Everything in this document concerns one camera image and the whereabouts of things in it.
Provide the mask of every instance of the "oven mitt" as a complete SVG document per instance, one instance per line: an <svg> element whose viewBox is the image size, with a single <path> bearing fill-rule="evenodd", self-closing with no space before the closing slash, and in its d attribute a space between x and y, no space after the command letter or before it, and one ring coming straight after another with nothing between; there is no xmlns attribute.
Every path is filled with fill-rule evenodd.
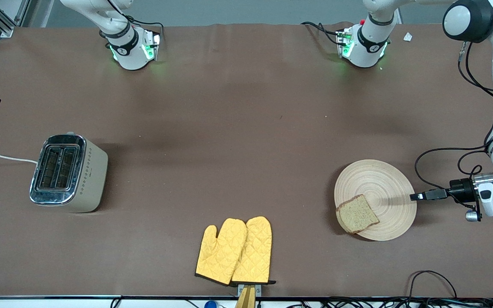
<svg viewBox="0 0 493 308"><path fill-rule="evenodd" d="M270 279L271 225L263 216L246 223L248 233L232 281L237 283L268 283Z"/></svg>
<svg viewBox="0 0 493 308"><path fill-rule="evenodd" d="M242 220L228 218L220 234L216 226L208 226L203 235L195 275L228 285L247 237Z"/></svg>

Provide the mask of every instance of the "white paper scrap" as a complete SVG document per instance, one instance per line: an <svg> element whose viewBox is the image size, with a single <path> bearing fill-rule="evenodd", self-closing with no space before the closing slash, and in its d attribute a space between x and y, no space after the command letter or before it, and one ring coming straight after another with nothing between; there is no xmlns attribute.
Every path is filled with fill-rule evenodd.
<svg viewBox="0 0 493 308"><path fill-rule="evenodd" d="M407 33L407 35L404 36L404 39L405 41L412 41L412 34L411 33Z"/></svg>

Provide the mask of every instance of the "wooden plate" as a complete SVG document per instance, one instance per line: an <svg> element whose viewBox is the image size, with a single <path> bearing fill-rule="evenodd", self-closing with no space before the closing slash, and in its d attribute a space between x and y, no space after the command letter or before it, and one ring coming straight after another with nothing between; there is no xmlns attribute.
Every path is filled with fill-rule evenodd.
<svg viewBox="0 0 493 308"><path fill-rule="evenodd" d="M379 160L359 160L342 171L334 187L336 207L355 195L364 195L380 219L358 235L370 240L392 240L410 228L416 201L412 185L399 169Z"/></svg>

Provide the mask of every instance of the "brown tablecloth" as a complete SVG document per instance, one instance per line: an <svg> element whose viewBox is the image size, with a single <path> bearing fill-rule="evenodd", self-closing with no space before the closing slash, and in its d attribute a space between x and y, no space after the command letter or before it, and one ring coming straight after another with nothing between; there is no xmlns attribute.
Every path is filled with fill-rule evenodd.
<svg viewBox="0 0 493 308"><path fill-rule="evenodd" d="M403 41L406 31L411 42ZM32 164L0 160L0 295L227 295L194 277L203 230L264 215L273 228L265 296L402 296L417 270L459 296L493 296L493 218L465 221L452 200L420 202L389 242L344 234L334 183L365 158L399 168L416 190L418 154L477 146L493 100L457 70L460 42L440 25L401 25L374 68L339 60L305 26L166 29L160 61L126 71L97 29L16 29L0 43L0 154L36 160L45 139L74 131L109 156L92 214L29 201ZM491 85L491 48L471 65ZM420 171L461 178L460 153ZM465 166L489 159L480 154ZM420 277L415 296L449 296Z"/></svg>

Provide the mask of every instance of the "bread crust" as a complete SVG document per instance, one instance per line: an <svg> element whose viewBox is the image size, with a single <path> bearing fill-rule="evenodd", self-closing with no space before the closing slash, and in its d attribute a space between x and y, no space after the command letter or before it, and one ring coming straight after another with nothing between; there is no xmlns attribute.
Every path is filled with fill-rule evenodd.
<svg viewBox="0 0 493 308"><path fill-rule="evenodd" d="M364 230L370 228L371 226L374 226L374 225L377 225L380 223L380 219L378 218L378 216L376 216L376 220L377 222L373 222L371 224L369 224L366 228L362 229L362 230L350 230L349 228L347 228L344 224L344 221L342 220L342 217L341 217L341 213L340 213L340 209L342 207L344 207L347 203L350 203L351 201L355 200L355 199L358 199L360 198L361 196L364 196L362 194L360 195L356 195L354 197L352 197L351 199L349 199L348 201L345 201L345 202L342 202L340 205L338 205L338 207L336 208L336 218L338 218L338 222L340 223L340 225L342 226L342 228L344 228L345 232L347 232L348 234L357 234L359 232L363 232Z"/></svg>

